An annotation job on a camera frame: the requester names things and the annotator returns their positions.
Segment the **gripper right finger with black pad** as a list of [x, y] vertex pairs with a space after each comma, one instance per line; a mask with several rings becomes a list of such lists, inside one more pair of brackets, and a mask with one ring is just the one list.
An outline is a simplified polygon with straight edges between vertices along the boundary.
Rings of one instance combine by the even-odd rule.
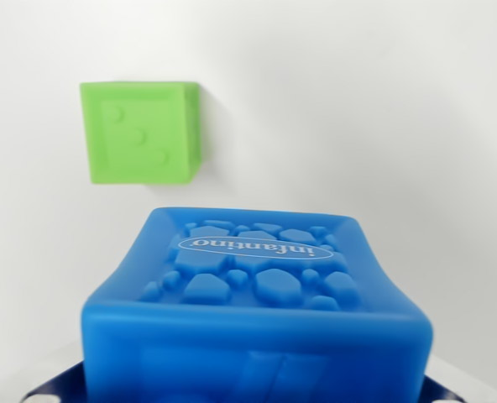
[[429, 363], [422, 386], [422, 401], [479, 402], [473, 377], [448, 363]]

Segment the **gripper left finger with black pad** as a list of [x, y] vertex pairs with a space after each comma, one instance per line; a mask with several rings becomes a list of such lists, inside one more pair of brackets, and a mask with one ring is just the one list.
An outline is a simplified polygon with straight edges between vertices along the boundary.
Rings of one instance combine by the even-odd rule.
[[23, 403], [87, 403], [83, 363], [80, 362], [31, 390]]

